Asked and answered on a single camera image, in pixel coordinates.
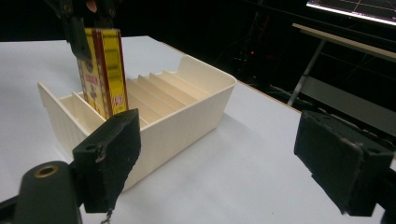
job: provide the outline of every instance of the yellow box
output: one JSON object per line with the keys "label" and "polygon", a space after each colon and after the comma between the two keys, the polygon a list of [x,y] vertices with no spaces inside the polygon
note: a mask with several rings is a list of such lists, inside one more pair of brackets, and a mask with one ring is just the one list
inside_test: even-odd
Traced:
{"label": "yellow box", "polygon": [[120,30],[85,30],[92,60],[78,59],[84,99],[104,119],[128,109]]}

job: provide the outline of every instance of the cream plastic organizer tray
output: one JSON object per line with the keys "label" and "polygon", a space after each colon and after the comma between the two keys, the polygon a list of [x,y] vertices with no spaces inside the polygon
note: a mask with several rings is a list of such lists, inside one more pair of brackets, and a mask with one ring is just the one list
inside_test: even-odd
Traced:
{"label": "cream plastic organizer tray", "polygon": [[[127,78],[129,108],[139,109],[142,148],[124,189],[216,128],[235,84],[231,75],[189,55],[176,72]],[[57,98],[43,83],[38,89],[52,129],[70,155],[105,122],[82,93]]]}

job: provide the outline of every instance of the metal stand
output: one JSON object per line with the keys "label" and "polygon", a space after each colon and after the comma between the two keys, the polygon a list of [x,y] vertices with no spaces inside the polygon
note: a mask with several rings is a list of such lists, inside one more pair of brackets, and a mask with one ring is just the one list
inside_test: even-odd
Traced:
{"label": "metal stand", "polygon": [[308,66],[305,68],[305,71],[304,71],[303,75],[300,77],[300,80],[297,83],[297,86],[294,89],[294,92],[293,92],[293,94],[291,95],[291,97],[290,97],[290,99],[288,101],[288,105],[293,105],[294,100],[297,98],[298,94],[300,93],[300,90],[303,87],[306,78],[311,73],[311,69],[314,66],[315,62],[317,61],[318,56],[321,53],[325,43],[326,43],[326,40],[324,40],[324,39],[320,40],[320,43],[319,43],[319,45],[317,47],[317,50],[315,51],[314,55],[312,56],[311,61],[309,62]]}

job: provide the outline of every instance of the cardboard box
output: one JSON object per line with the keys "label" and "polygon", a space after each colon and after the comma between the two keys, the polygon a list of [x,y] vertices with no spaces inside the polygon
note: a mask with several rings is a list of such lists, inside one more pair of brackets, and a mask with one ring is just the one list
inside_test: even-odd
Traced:
{"label": "cardboard box", "polygon": [[78,59],[84,99],[103,118],[128,109],[120,30],[85,30],[92,60]]}

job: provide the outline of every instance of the white tabletop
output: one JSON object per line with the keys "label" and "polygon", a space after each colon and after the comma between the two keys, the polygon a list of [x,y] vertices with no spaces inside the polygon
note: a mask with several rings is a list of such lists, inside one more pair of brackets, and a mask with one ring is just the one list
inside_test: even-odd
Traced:
{"label": "white tabletop", "polygon": [[[127,77],[177,70],[181,53],[147,36],[122,39]],[[36,86],[57,96],[81,91],[65,41],[0,43],[0,201],[22,175],[67,161]],[[218,128],[124,191],[112,223],[379,223],[341,215],[293,154],[300,114],[238,83]],[[99,223],[104,214],[85,214]]]}

